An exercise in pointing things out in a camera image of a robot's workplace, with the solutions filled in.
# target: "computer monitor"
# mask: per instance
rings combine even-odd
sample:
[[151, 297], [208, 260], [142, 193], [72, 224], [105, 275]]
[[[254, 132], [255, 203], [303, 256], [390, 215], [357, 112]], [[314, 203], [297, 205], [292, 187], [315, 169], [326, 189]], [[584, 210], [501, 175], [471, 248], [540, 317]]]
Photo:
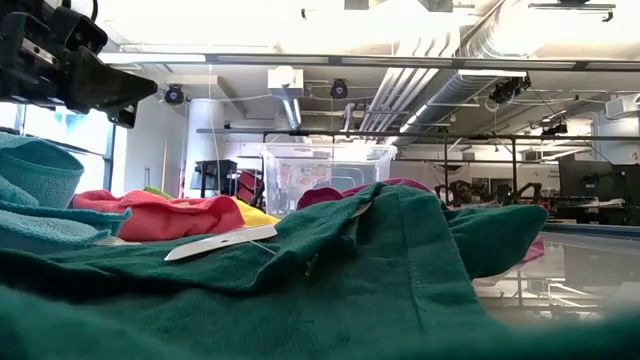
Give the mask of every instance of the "computer monitor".
[[559, 164], [563, 197], [597, 197], [600, 201], [621, 197], [611, 163], [561, 159]]

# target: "security camera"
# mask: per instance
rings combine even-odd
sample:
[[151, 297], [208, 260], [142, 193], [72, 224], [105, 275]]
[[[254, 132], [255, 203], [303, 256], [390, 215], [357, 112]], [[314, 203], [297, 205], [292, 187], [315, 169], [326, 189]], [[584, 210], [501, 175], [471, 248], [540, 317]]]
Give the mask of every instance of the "security camera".
[[169, 105], [180, 105], [184, 102], [185, 96], [182, 85], [170, 84], [169, 90], [164, 93], [164, 101]]
[[349, 89], [347, 89], [347, 83], [344, 79], [336, 79], [333, 82], [333, 86], [331, 87], [331, 91], [329, 92], [334, 99], [344, 99], [349, 95]]

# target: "teal towel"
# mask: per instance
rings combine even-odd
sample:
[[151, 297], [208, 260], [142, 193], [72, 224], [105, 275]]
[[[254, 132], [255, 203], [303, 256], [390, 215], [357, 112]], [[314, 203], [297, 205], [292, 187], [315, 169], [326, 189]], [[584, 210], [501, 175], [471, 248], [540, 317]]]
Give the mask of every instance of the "teal towel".
[[90, 210], [31, 207], [0, 201], [0, 248], [50, 254], [86, 249], [116, 236], [131, 217]]
[[51, 143], [0, 133], [0, 177], [6, 180], [0, 181], [2, 200], [24, 201], [23, 195], [15, 194], [18, 187], [40, 206], [65, 208], [83, 172], [76, 158]]
[[36, 198], [31, 196], [28, 192], [13, 185], [2, 176], [0, 176], [0, 201], [38, 206], [38, 200], [36, 200]]

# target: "white label tag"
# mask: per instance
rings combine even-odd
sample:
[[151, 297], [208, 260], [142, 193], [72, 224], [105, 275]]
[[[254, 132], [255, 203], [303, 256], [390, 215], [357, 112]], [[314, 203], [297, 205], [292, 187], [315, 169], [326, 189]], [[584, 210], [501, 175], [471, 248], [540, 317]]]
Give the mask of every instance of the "white label tag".
[[221, 249], [231, 245], [242, 244], [249, 241], [262, 240], [276, 236], [278, 232], [273, 225], [256, 226], [246, 229], [238, 229], [212, 236], [206, 239], [178, 246], [171, 250], [165, 261], [184, 259], [203, 252]]

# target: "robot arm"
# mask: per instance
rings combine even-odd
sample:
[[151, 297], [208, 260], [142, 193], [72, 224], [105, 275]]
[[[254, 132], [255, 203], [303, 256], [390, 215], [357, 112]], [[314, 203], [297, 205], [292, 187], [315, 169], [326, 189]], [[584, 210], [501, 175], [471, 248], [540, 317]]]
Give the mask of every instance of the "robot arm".
[[133, 128], [151, 80], [113, 69], [97, 55], [107, 34], [91, 19], [43, 0], [0, 0], [0, 102], [103, 111]]

